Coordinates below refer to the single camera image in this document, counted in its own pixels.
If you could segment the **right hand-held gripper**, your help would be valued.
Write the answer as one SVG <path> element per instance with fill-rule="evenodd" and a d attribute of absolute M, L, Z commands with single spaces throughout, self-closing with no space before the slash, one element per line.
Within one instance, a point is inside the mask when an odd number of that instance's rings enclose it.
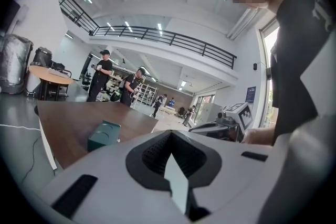
<path fill-rule="evenodd" d="M 189 129 L 199 135 L 211 138 L 223 138 L 226 126 L 236 129 L 236 142 L 241 142 L 245 131 L 252 126 L 254 118 L 247 102 L 226 106 L 218 113 L 216 122 L 208 122 Z"/>

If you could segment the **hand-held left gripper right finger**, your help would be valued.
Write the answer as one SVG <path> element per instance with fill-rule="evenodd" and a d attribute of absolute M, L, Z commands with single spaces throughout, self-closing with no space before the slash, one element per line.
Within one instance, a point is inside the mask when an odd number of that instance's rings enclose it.
<path fill-rule="evenodd" d="M 197 206 L 209 215 L 191 222 L 177 212 L 172 224 L 257 224 L 279 176 L 279 145 L 240 144 L 183 131 L 173 133 L 216 151 L 222 162 L 210 184 L 193 189 Z"/>

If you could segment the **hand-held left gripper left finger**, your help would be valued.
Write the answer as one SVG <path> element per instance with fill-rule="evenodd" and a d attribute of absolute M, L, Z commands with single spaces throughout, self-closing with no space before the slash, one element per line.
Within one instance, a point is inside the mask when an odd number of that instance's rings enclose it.
<path fill-rule="evenodd" d="M 127 171 L 128 152 L 157 135 L 141 135 L 89 153 L 53 179 L 42 190 L 42 200 L 52 205 L 81 175 L 91 175 L 97 181 L 72 217 L 77 224 L 189 224 L 168 191 L 146 189 Z"/>

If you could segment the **dark green box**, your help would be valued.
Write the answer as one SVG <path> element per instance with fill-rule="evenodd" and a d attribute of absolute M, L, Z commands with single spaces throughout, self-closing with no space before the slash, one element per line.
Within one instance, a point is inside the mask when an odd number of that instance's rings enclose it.
<path fill-rule="evenodd" d="M 88 137 L 87 151 L 92 152 L 103 146 L 117 144 L 114 136 L 114 127 L 116 124 L 102 121 L 94 132 Z"/>

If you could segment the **person's right forearm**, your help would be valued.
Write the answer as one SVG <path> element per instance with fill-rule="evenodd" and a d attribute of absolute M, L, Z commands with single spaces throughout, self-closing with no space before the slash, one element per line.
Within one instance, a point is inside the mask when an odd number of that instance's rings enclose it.
<path fill-rule="evenodd" d="M 242 143 L 271 146 L 274 140 L 274 133 L 274 127 L 248 129 L 244 134 Z"/>

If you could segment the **white cabinet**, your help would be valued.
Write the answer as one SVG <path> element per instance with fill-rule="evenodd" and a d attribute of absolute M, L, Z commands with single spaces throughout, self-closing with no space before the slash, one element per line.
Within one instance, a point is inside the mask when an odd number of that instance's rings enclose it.
<path fill-rule="evenodd" d="M 223 107 L 215 103 L 205 103 L 199 117 L 200 123 L 215 121 L 219 112 L 222 112 Z"/>

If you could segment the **pale wooden table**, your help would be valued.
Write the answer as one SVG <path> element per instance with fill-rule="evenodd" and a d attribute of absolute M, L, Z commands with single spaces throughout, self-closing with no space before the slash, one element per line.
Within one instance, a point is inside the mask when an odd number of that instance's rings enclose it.
<path fill-rule="evenodd" d="M 176 115 L 175 109 L 169 106 L 161 106 L 159 107 L 159 111 L 161 112 L 162 117 L 165 117 L 166 115 Z"/>

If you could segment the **brown wooden table white legs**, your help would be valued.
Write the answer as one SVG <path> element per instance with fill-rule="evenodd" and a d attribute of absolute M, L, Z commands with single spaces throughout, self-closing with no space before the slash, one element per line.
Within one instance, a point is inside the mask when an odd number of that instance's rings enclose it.
<path fill-rule="evenodd" d="M 121 126 L 126 142 L 151 133 L 157 120 L 120 102 L 38 101 L 42 131 L 63 169 L 86 156 L 87 140 L 103 121 Z"/>

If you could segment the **glass window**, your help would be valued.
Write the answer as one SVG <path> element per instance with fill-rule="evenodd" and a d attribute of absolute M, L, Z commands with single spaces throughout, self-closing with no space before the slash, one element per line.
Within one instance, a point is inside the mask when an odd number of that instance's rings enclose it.
<path fill-rule="evenodd" d="M 263 94 L 263 113 L 260 119 L 260 127 L 275 126 L 278 109 L 272 106 L 273 102 L 273 88 L 272 88 L 272 76 L 271 76 L 271 51 L 276 44 L 279 27 L 272 27 L 271 30 L 260 30 L 261 37 L 261 70 L 263 71 L 262 82 L 265 84 L 262 86 Z"/>

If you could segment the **black balcony railing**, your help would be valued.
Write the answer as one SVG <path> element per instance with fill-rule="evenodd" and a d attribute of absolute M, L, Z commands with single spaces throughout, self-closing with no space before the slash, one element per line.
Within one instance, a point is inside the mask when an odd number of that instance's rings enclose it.
<path fill-rule="evenodd" d="M 116 36 L 160 42 L 215 60 L 231 69 L 237 57 L 222 48 L 187 35 L 142 26 L 99 26 L 75 0 L 58 0 L 61 12 L 89 36 Z"/>

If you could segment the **person's black printed t-shirt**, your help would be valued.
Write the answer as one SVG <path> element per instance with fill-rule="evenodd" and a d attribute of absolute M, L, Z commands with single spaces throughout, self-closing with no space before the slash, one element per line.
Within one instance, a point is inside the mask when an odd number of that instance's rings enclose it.
<path fill-rule="evenodd" d="M 274 137 L 293 132 L 317 116 L 300 77 L 328 39 L 336 21 L 328 0 L 283 0 L 272 49 L 273 106 L 278 108 Z"/>

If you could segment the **silver wrapped machine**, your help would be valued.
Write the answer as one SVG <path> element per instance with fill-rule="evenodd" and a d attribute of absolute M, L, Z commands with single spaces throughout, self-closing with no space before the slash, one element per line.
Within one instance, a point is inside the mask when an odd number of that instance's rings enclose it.
<path fill-rule="evenodd" d="M 34 44 L 15 34 L 0 37 L 0 93 L 23 91 L 30 53 Z"/>

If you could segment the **blue wall poster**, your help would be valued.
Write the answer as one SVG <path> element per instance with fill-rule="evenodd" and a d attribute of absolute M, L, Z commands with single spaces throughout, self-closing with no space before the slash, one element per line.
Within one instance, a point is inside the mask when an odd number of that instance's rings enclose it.
<path fill-rule="evenodd" d="M 255 100 L 255 94 L 256 94 L 256 86 L 248 87 L 245 102 L 253 104 Z"/>

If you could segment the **round wooden table black pedestal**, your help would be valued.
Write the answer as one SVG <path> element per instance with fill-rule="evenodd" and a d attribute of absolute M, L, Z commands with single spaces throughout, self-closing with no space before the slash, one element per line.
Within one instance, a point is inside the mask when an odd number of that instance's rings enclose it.
<path fill-rule="evenodd" d="M 59 97 L 60 87 L 68 86 L 74 82 L 74 80 L 69 76 L 66 76 L 65 74 L 52 68 L 32 65 L 29 66 L 28 70 L 31 74 L 40 79 L 39 100 L 41 101 L 47 100 L 47 96 L 49 95 L 49 83 L 53 83 L 56 85 L 55 101 L 57 101 Z"/>

